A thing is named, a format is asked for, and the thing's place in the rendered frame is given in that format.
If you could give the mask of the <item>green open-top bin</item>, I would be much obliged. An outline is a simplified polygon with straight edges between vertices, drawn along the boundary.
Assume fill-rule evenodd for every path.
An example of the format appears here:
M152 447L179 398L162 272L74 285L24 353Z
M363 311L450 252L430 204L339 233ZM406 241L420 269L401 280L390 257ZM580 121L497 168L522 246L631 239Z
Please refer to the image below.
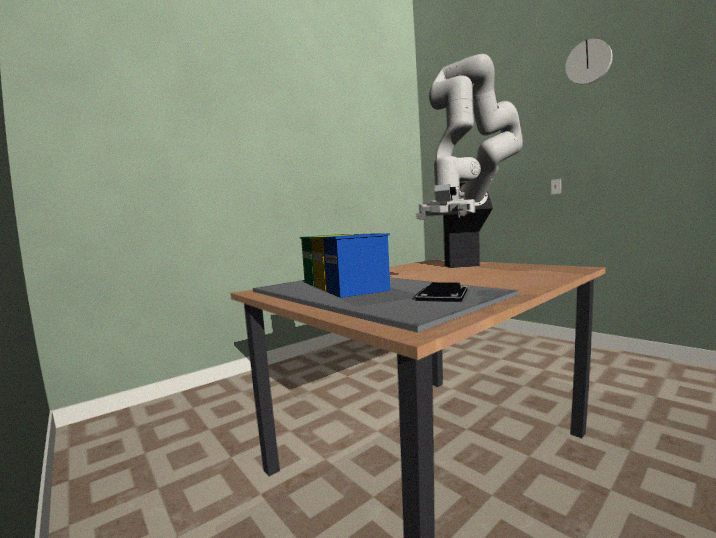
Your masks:
M302 254L303 254L303 268L304 268L304 281L305 283L314 285L314 272L313 272L313 258L312 258L312 244L311 239L307 236L300 237L302 241Z

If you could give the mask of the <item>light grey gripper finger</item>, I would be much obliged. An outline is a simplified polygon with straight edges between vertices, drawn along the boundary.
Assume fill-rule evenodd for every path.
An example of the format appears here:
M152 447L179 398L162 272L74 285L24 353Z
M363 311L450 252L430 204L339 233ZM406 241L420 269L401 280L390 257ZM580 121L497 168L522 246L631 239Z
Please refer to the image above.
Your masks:
M440 205L430 205L422 207L422 213L416 213L416 219L424 220L426 212L438 213L440 212Z
M450 212L454 211L458 211L458 217L462 218L460 216L465 216L465 214L467 214L467 206L466 204L460 203L450 204Z

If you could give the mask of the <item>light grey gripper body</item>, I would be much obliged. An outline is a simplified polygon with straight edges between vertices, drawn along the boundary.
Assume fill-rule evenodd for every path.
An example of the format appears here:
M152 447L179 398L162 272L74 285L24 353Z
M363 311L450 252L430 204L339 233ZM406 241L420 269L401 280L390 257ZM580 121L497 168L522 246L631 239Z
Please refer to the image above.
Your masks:
M430 206L430 205L440 205L440 212L438 213L430 213L428 212L426 216L435 216L435 215L452 215L452 214L458 214L458 211L450 212L450 204L467 204L467 213L475 213L475 200L464 200L464 199L453 199L451 201L447 202L437 202L431 201L428 203L419 203L419 213L422 213L422 206Z

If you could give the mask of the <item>blue general waste bin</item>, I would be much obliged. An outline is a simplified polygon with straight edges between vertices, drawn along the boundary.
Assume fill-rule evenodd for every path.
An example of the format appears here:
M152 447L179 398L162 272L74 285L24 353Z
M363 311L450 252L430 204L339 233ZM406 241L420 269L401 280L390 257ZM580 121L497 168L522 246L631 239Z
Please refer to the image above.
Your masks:
M343 298L390 291L388 235L321 237L327 292Z

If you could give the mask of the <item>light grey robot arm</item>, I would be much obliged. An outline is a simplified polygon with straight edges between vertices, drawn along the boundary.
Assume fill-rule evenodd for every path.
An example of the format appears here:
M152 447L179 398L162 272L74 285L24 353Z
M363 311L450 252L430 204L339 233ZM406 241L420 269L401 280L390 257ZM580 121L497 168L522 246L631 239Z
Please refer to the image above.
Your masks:
M473 199L475 207L483 205L498 164L522 148L518 112L508 101L496 102L494 76L491 58L478 54L443 67L430 88L431 106L436 110L446 108L447 117L447 128L434 162L437 202ZM474 125L473 109L480 134L490 135L501 130L501 134L479 146L476 158L479 162L472 157L451 156L456 143ZM460 189L459 179L467 181Z

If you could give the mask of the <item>yellow open bin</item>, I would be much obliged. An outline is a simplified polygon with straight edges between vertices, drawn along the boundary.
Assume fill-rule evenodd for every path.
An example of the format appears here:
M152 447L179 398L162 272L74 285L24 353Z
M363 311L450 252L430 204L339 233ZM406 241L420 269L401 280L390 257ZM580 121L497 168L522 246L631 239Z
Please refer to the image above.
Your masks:
M313 257L313 271L314 271L314 284L316 288L323 291L327 291L326 288L326 273L325 273L325 258L324 258L324 244L321 237L317 236L309 237L312 243L312 257Z

